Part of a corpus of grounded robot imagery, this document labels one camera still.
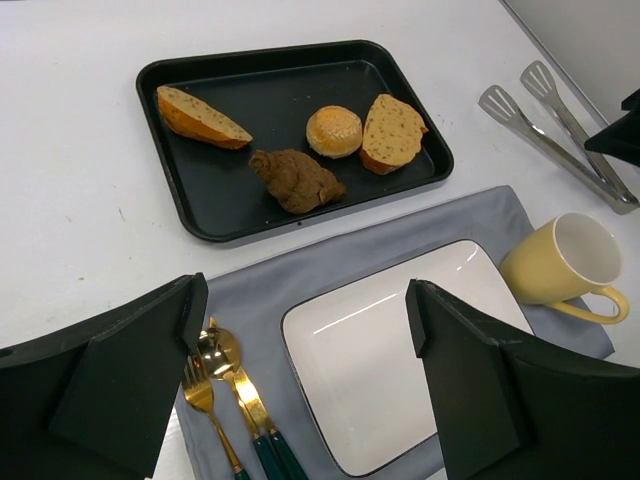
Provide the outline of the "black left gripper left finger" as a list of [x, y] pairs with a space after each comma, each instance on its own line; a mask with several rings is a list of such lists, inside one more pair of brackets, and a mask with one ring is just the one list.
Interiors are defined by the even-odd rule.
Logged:
[[4, 479], [153, 476], [208, 287], [181, 276], [1, 351]]

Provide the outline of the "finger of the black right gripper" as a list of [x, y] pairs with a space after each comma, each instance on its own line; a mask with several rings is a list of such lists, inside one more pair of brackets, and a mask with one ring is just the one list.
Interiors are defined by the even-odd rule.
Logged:
[[640, 166], [639, 113], [628, 112], [605, 129], [590, 137], [584, 148], [615, 157], [630, 165]]
[[637, 89], [621, 102], [621, 109], [626, 112], [638, 112], [640, 110], [640, 89]]

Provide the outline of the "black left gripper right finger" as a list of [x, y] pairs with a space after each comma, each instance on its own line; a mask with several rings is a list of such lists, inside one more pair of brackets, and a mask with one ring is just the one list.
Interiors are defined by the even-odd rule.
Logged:
[[451, 479], [635, 479], [639, 372], [553, 345], [440, 286], [405, 294]]

